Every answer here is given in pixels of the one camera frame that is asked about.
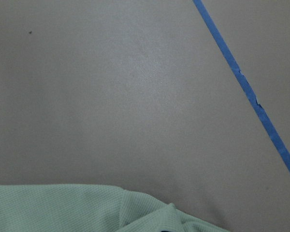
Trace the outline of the sage green long-sleeve shirt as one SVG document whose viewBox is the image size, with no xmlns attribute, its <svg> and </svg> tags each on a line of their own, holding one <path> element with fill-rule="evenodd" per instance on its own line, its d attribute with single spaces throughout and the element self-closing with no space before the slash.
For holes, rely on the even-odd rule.
<svg viewBox="0 0 290 232">
<path fill-rule="evenodd" d="M 219 232 L 148 194 L 105 185 L 0 186 L 0 232 Z"/>
</svg>

